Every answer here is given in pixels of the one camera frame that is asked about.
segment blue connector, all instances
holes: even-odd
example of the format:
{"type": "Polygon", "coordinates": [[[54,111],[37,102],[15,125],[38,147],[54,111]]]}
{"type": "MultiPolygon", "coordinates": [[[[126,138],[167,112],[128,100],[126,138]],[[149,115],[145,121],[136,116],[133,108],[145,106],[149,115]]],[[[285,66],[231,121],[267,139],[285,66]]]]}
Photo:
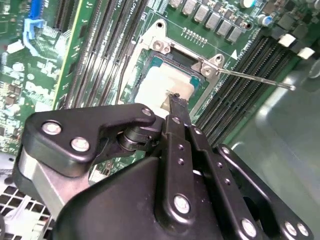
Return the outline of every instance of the blue connector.
{"type": "Polygon", "coordinates": [[[43,0],[32,0],[28,17],[32,20],[41,18],[42,8],[43,0]]]}
{"type": "Polygon", "coordinates": [[[32,56],[39,56],[38,51],[31,45],[30,40],[35,39],[35,27],[43,28],[45,21],[43,19],[32,20],[24,19],[23,44],[30,50],[32,56]]]}

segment black memory slot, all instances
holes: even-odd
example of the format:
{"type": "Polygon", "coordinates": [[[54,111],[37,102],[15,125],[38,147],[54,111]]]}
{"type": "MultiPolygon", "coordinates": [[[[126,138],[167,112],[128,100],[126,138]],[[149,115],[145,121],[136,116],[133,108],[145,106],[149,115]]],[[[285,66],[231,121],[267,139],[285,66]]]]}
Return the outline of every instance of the black memory slot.
{"type": "MultiPolygon", "coordinates": [[[[251,45],[250,49],[244,54],[237,66],[235,67],[235,71],[243,72],[248,65],[252,62],[252,59],[258,54],[264,44],[266,44],[267,39],[265,37],[258,37],[256,41],[251,45]]],[[[210,101],[205,111],[201,114],[196,124],[199,128],[203,128],[209,119],[215,114],[215,109],[217,109],[221,100],[228,97],[229,92],[238,84],[237,81],[234,81],[236,77],[229,75],[224,84],[219,89],[218,93],[214,96],[214,98],[210,101]]]]}
{"type": "MultiPolygon", "coordinates": [[[[292,58],[272,38],[260,36],[234,69],[237,72],[275,80],[292,58]]],[[[270,86],[229,75],[197,121],[214,146],[223,142],[270,86]]]]}
{"type": "MultiPolygon", "coordinates": [[[[278,49],[277,53],[272,56],[269,63],[264,66],[262,70],[265,74],[262,76],[271,80],[275,80],[279,73],[285,68],[287,63],[292,59],[291,54],[286,54],[287,51],[284,49],[278,49]]],[[[218,143],[223,142],[223,140],[230,134],[230,132],[237,126],[237,124],[250,113],[251,109],[254,107],[259,98],[265,93],[265,91],[270,88],[269,85],[254,82],[255,90],[253,92],[245,91],[244,96],[249,95],[242,106],[234,109],[234,112],[226,119],[223,125],[219,126],[214,133],[210,135],[210,144],[215,146],[218,143]]]]}
{"type": "MultiPolygon", "coordinates": [[[[263,48],[259,51],[258,59],[253,60],[254,58],[252,58],[252,63],[245,66],[243,72],[256,76],[259,67],[264,63],[265,59],[270,55],[273,49],[273,42],[264,44],[263,48]]],[[[218,103],[218,106],[214,108],[215,114],[207,120],[205,125],[201,127],[207,135],[209,135],[215,126],[221,121],[225,121],[224,115],[226,115],[228,110],[237,103],[238,98],[247,86],[252,84],[252,81],[236,76],[232,76],[232,79],[228,81],[234,81],[235,86],[230,90],[228,96],[223,98],[218,103]]]]}
{"type": "MultiPolygon", "coordinates": [[[[279,73],[284,69],[284,67],[289,63],[289,61],[292,59],[292,55],[285,55],[281,61],[277,61],[279,63],[279,67],[272,72],[270,76],[268,76],[269,79],[275,79],[279,73]]],[[[228,125],[225,126],[224,130],[221,130],[219,134],[217,134],[216,138],[211,141],[211,145],[214,147],[218,143],[222,143],[223,140],[234,130],[234,128],[240,123],[240,121],[246,117],[251,109],[254,107],[256,102],[259,100],[259,98],[265,93],[265,91],[270,88],[270,86],[262,83],[258,83],[259,87],[256,91],[256,94],[253,95],[247,102],[247,105],[245,108],[240,111],[238,114],[235,115],[235,118],[232,122],[230,122],[228,125]]]]}

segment screw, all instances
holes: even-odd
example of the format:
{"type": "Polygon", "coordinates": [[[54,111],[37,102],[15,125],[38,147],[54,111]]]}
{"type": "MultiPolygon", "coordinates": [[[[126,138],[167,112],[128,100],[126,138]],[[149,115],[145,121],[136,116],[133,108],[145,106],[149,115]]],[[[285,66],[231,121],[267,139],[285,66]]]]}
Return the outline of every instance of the screw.
{"type": "Polygon", "coordinates": [[[90,144],[83,137],[76,137],[71,141],[71,147],[78,152],[86,152],[90,148],[90,144]]]}
{"type": "Polygon", "coordinates": [[[173,117],[172,120],[173,120],[176,124],[180,124],[179,118],[173,117]]]}
{"type": "Polygon", "coordinates": [[[157,40],[153,43],[153,48],[157,51],[161,51],[164,48],[164,44],[162,41],[157,40]]]}
{"type": "Polygon", "coordinates": [[[196,134],[199,134],[199,135],[202,134],[201,131],[200,131],[200,129],[197,128],[197,127],[194,128],[194,131],[195,131],[196,134]]]}
{"type": "Polygon", "coordinates": [[[204,70],[204,74],[205,74],[206,76],[209,76],[209,75],[211,74],[211,70],[210,70],[210,69],[205,69],[205,70],[204,70]]]}
{"type": "Polygon", "coordinates": [[[296,229],[294,228],[294,226],[292,226],[292,224],[291,224],[290,222],[286,221],[286,222],[284,223],[284,225],[285,225],[286,229],[288,230],[288,232],[289,232],[291,235],[297,236],[297,231],[296,231],[296,229]]]}
{"type": "Polygon", "coordinates": [[[58,135],[62,131],[60,125],[52,121],[48,121],[43,124],[42,130],[49,135],[58,135]]]}
{"type": "Polygon", "coordinates": [[[297,227],[304,236],[306,237],[309,236],[308,230],[306,229],[305,226],[303,226],[301,223],[298,223],[297,227]]]}
{"type": "Polygon", "coordinates": [[[222,147],[222,150],[224,151],[225,154],[230,154],[229,149],[226,148],[225,146],[222,147]]]}
{"type": "Polygon", "coordinates": [[[257,235],[257,230],[255,226],[252,224],[252,222],[245,218],[241,221],[241,223],[246,234],[253,238],[257,235]]]}
{"type": "Polygon", "coordinates": [[[187,214],[190,211],[189,202],[184,196],[176,195],[173,199],[173,203],[176,209],[182,214],[187,214]]]}
{"type": "Polygon", "coordinates": [[[142,112],[143,112],[145,115],[147,115],[147,116],[151,116],[151,112],[150,112],[150,110],[147,109],[147,108],[143,108],[143,109],[142,109],[142,112]]]}

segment motherboard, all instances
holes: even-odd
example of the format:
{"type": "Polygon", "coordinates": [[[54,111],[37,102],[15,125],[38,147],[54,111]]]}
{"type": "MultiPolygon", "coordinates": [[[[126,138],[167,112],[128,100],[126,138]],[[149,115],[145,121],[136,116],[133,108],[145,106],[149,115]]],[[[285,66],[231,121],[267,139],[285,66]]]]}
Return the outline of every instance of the motherboard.
{"type": "Polygon", "coordinates": [[[0,0],[0,151],[18,153],[32,113],[143,103],[165,117],[172,93],[228,143],[276,88],[228,71],[281,83],[319,57],[319,27],[319,0],[0,0]]]}

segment metal lever arm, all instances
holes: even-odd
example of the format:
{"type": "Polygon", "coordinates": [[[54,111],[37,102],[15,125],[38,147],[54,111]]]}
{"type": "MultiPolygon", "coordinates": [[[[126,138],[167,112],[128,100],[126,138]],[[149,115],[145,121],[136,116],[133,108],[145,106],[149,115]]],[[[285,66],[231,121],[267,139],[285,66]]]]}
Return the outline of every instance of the metal lever arm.
{"type": "Polygon", "coordinates": [[[254,217],[264,232],[275,239],[311,240],[308,226],[236,155],[221,144],[218,152],[227,162],[248,205],[253,205],[254,217]]]}

